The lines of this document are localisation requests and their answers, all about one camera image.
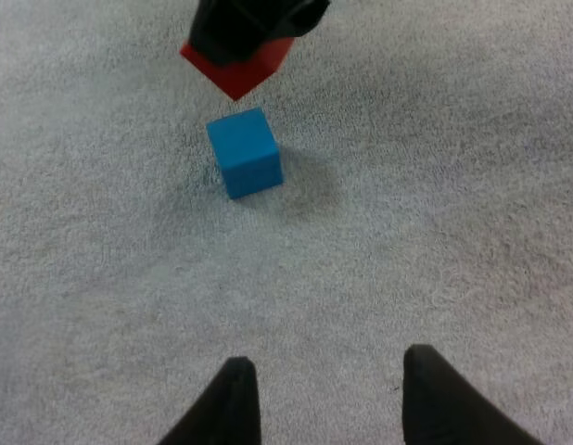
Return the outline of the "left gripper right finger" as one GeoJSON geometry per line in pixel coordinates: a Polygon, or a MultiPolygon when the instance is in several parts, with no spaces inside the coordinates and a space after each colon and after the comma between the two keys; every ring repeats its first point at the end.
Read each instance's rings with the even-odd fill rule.
{"type": "Polygon", "coordinates": [[[428,344],[413,344],[404,353],[401,420],[406,444],[540,442],[428,344]]]}

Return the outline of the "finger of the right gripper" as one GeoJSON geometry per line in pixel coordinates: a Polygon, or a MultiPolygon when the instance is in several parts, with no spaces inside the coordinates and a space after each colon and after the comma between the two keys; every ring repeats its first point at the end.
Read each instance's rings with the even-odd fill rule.
{"type": "Polygon", "coordinates": [[[188,43],[217,66],[247,60],[265,40],[266,1],[199,1],[188,43]]]}
{"type": "Polygon", "coordinates": [[[246,23],[266,40],[305,35],[318,25],[329,5],[328,0],[235,1],[246,23]]]}

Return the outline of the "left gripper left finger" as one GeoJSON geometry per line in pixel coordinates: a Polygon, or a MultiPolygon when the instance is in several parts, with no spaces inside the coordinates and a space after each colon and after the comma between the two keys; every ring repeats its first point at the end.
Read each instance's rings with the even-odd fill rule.
{"type": "Polygon", "coordinates": [[[226,360],[161,444],[261,444],[257,372],[247,357],[226,360]]]}

